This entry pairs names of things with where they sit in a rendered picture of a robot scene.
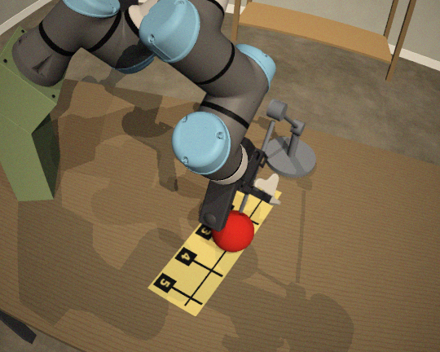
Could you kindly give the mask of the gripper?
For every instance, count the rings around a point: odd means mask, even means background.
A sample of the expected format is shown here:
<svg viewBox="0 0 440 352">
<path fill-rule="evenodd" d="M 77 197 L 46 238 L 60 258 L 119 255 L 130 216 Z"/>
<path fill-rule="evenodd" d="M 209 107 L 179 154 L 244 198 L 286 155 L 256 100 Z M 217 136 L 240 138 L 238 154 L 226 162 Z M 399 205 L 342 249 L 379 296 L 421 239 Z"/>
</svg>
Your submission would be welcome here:
<svg viewBox="0 0 440 352">
<path fill-rule="evenodd" d="M 258 167 L 264 167 L 268 156 L 264 151 L 256 148 L 250 139 L 244 137 L 241 145 L 244 147 L 248 155 L 248 165 L 242 177 L 234 182 L 237 183 L 240 181 L 237 191 L 240 191 L 246 195 L 251 194 L 252 196 L 256 196 L 258 199 L 266 202 L 269 205 L 280 205 L 281 202 L 275 198 L 275 191 L 279 181 L 278 174 L 272 174 L 266 180 L 263 178 L 257 178 L 254 183 L 251 183 Z M 262 162 L 263 157 L 265 157 L 265 159 Z M 231 185 L 234 183 L 226 185 Z M 257 187 L 261 188 L 262 190 Z"/>
</svg>

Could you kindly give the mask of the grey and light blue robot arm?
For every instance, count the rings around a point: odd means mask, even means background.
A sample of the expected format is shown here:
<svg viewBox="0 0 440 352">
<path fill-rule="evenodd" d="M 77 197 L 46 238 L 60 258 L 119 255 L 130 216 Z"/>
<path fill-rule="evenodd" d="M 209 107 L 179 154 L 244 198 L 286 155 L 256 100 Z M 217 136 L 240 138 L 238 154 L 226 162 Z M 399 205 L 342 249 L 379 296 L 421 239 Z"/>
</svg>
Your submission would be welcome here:
<svg viewBox="0 0 440 352">
<path fill-rule="evenodd" d="M 174 127 L 171 143 L 179 161 L 209 179 L 199 222 L 217 232 L 247 169 L 241 142 L 276 70 L 269 55 L 221 33 L 228 2 L 147 0 L 122 12 L 118 0 L 59 0 L 12 47 L 17 68 L 40 86 L 54 86 L 82 47 L 124 74 L 156 56 L 206 92 L 197 112 Z"/>
</svg>

